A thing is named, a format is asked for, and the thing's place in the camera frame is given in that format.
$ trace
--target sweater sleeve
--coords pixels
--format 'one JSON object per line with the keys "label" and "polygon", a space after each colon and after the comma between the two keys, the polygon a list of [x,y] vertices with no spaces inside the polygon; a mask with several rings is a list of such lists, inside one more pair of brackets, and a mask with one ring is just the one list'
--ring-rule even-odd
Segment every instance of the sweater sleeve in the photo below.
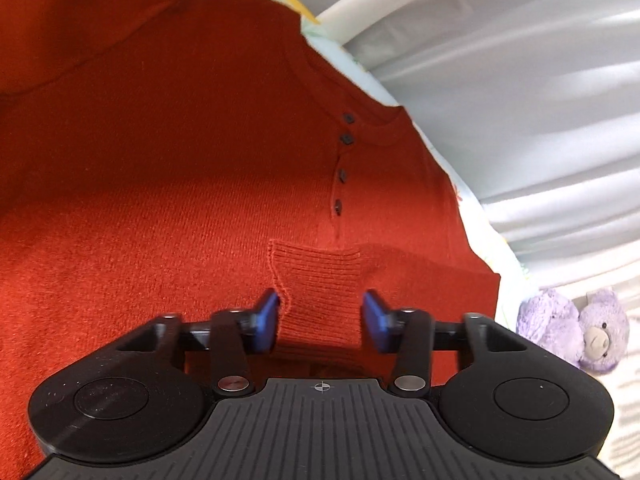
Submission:
{"label": "sweater sleeve", "polygon": [[[395,308],[410,306],[437,320],[460,321],[465,312],[493,317],[500,282],[492,272],[447,267],[376,244],[326,251],[272,240],[270,268],[282,298],[277,356],[332,362],[383,378],[392,359],[375,355],[363,337],[365,290],[375,288]],[[451,352],[434,356],[433,384],[456,371]]]}

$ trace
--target teddy bear snout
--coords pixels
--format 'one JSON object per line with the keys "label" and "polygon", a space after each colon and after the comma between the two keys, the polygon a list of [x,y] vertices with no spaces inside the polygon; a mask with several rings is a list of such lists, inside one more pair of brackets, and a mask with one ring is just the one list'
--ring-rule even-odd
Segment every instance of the teddy bear snout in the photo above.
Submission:
{"label": "teddy bear snout", "polygon": [[584,333],[584,354],[592,361],[597,361],[609,349],[610,339],[603,329],[591,326]]}

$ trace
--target knit sweater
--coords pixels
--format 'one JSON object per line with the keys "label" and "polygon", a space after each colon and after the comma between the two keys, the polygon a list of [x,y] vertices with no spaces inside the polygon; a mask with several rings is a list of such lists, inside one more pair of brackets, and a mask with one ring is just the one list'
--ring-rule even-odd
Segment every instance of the knit sweater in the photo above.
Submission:
{"label": "knit sweater", "polygon": [[[164,312],[282,300],[270,376],[384,376],[360,300],[494,314],[498,276],[401,107],[271,0],[0,0],[0,478],[37,384]],[[434,382],[455,373],[434,364]]]}

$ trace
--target stuffed animal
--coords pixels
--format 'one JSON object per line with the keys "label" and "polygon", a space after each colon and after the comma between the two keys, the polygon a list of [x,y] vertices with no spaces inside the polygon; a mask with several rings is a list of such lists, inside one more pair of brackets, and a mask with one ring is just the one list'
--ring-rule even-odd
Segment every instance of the stuffed animal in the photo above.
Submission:
{"label": "stuffed animal", "polygon": [[629,320],[612,290],[590,296],[581,311],[549,289],[520,305],[516,332],[545,350],[591,372],[620,362],[629,342]]}

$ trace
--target crosshair symbol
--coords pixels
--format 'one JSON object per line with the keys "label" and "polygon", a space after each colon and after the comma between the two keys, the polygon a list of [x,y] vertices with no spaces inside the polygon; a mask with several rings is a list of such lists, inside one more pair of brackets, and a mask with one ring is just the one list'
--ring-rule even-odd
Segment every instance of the crosshair symbol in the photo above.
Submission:
{"label": "crosshair symbol", "polygon": [[327,383],[323,381],[322,383],[316,384],[316,386],[312,386],[312,388],[324,394],[325,392],[328,392],[331,388],[334,388],[334,386],[329,386]]}

